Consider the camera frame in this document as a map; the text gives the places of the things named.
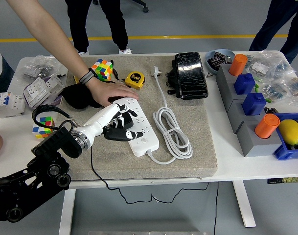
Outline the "person's left hand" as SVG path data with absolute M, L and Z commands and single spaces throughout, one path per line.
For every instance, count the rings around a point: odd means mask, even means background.
M 127 86 L 102 82 L 97 78 L 92 78 L 85 86 L 90 90 L 93 99 L 104 107 L 111 105 L 109 101 L 111 97 L 121 96 L 138 99 L 138 94 Z

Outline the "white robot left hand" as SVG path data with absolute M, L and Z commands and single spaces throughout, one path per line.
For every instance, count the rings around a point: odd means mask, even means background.
M 134 132 L 124 129 L 123 121 L 120 122 L 120 126 L 110 126 L 112 120 L 123 114 L 127 114 L 129 117 L 137 116 L 135 111 L 125 104 L 114 103 L 97 112 L 84 124 L 84 126 L 77 128 L 77 131 L 84 134 L 87 148 L 90 148 L 93 145 L 95 137 L 102 134 L 106 139 L 114 141 L 131 141 L 142 137 L 142 132 Z

